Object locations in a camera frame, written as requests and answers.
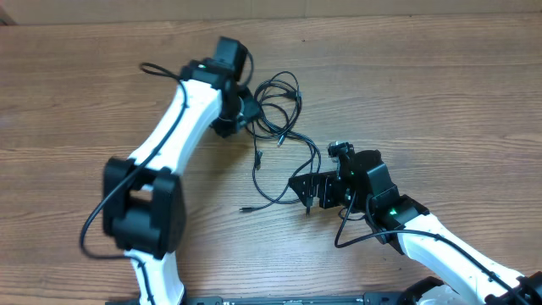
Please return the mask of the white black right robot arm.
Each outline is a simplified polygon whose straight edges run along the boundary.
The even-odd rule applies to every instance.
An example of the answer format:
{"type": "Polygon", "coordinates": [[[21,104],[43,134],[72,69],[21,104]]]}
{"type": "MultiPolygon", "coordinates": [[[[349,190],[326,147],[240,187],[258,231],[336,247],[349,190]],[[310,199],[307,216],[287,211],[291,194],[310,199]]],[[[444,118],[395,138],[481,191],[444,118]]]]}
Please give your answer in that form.
{"type": "Polygon", "coordinates": [[[334,171],[290,178],[289,188],[306,207],[346,208],[361,213],[382,244],[419,262],[435,276],[418,282],[398,303],[442,302],[445,291],[463,304],[539,304],[541,274],[525,276],[484,256],[455,236],[429,209],[401,194],[378,150],[355,152],[349,143],[329,148],[334,171]]]}

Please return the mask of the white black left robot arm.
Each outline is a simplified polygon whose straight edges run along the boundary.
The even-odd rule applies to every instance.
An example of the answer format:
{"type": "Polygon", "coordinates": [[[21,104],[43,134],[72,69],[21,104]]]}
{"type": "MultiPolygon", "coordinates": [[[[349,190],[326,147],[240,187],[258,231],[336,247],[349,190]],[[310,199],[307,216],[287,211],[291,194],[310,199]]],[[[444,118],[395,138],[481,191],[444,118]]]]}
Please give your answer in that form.
{"type": "Polygon", "coordinates": [[[140,288],[135,304],[181,304],[185,299],[175,257],[186,223],[181,177],[208,128],[225,138],[259,115],[248,82],[241,78],[251,59],[241,42],[220,37],[211,58],[192,60],[179,73],[140,65],[145,73],[173,79],[176,92],[151,135],[127,159],[108,160],[96,210],[104,233],[135,271],[140,288]]]}

